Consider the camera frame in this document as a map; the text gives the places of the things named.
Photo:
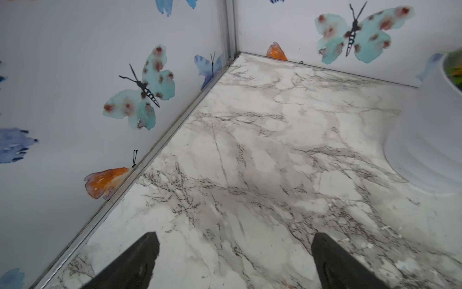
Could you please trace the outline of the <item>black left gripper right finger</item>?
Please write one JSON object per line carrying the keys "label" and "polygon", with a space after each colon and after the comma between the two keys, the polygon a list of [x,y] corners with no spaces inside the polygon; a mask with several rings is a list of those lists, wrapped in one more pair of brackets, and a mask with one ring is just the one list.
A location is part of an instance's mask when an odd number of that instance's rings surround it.
{"label": "black left gripper right finger", "polygon": [[389,288],[326,233],[314,235],[311,250],[323,289]]}

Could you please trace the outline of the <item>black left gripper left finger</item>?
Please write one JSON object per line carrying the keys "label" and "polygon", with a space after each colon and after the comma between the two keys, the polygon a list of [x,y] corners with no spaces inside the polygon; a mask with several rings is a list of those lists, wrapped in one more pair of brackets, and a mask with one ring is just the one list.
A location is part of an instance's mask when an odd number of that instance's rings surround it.
{"label": "black left gripper left finger", "polygon": [[159,253],[156,232],[147,232],[82,289],[146,289]]}

